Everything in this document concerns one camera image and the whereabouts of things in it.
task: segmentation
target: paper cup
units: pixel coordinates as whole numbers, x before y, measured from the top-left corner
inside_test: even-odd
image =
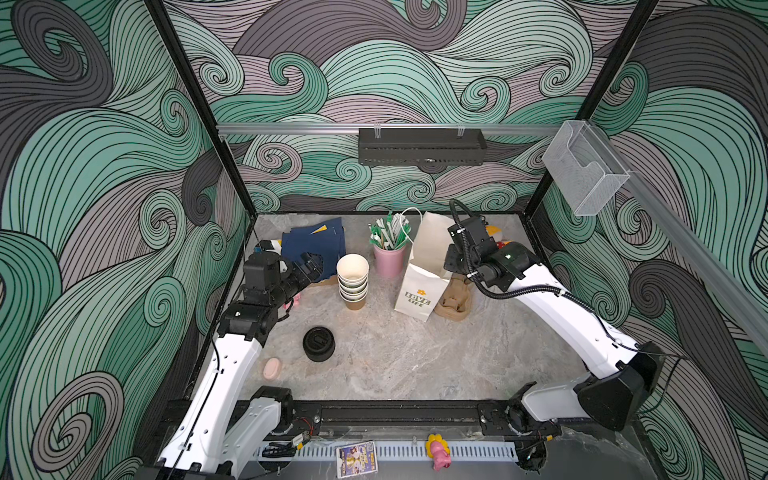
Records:
[[[361,299],[359,300],[347,300],[344,298],[344,294],[342,293],[341,296],[344,299],[344,304],[346,305],[346,308],[350,310],[360,310],[366,305],[366,296],[363,295]]]
[[[351,253],[339,259],[336,274],[339,282],[350,287],[360,286],[368,279],[368,260],[362,255]]]
[[[368,282],[365,282],[361,286],[356,286],[354,288],[350,288],[348,286],[345,286],[343,283],[339,282],[339,288],[342,292],[346,293],[347,295],[355,295],[356,293],[365,292],[368,290]]]
[[[357,300],[362,300],[367,293],[368,293],[367,289],[363,290],[360,293],[346,293],[344,290],[341,290],[341,288],[339,288],[339,295],[341,295],[341,297],[344,300],[347,300],[349,302],[356,302]]]
[[[368,283],[367,275],[357,280],[344,280],[342,277],[339,277],[339,285],[343,285],[345,288],[354,289],[354,288],[358,288],[360,286],[366,285],[367,283]]]

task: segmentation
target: pink figurine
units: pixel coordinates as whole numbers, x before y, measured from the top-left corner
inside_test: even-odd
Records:
[[[427,439],[427,455],[435,460],[435,472],[441,468],[451,466],[451,449],[448,443],[442,439],[442,435],[430,435]]]
[[[301,300],[301,293],[297,293],[297,294],[296,294],[296,295],[293,297],[293,306],[299,306],[299,300]],[[288,310],[288,306],[290,306],[290,299],[288,299],[288,303],[286,303],[285,305],[283,305],[283,308],[284,308],[285,310]]]

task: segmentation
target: blue napkin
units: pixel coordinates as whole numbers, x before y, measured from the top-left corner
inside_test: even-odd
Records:
[[[319,228],[322,228],[323,225],[327,228],[327,230],[323,230],[322,232],[312,233],[315,230],[318,230]],[[344,240],[344,226],[341,224],[341,217],[333,218],[331,220],[318,223],[317,225],[312,225],[311,227],[294,227],[290,229],[291,233],[306,233],[306,234],[312,234],[313,238],[320,238],[320,237],[340,237],[340,250],[339,250],[339,258],[344,257],[346,255],[346,241]]]
[[[326,230],[315,232],[323,225]],[[323,258],[323,275],[319,278],[325,280],[336,275],[336,262],[346,255],[344,241],[344,229],[341,218],[322,222],[311,227],[297,227],[290,233],[283,233],[282,254],[291,261],[301,260],[304,252],[316,253]]]

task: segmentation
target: paper bag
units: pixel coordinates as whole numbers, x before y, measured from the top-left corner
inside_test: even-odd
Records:
[[[426,321],[437,305],[451,281],[451,272],[442,266],[452,243],[448,228],[453,223],[450,217],[424,214],[395,303],[398,312]]]

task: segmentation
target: red wire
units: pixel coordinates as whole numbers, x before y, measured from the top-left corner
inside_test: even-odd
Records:
[[[312,424],[310,423],[309,420],[307,420],[307,419],[305,419],[303,417],[301,419],[299,419],[299,420],[303,420],[304,422],[306,422],[306,426],[308,426],[310,428],[310,437],[311,437],[312,434],[315,432],[315,428],[312,426]]]

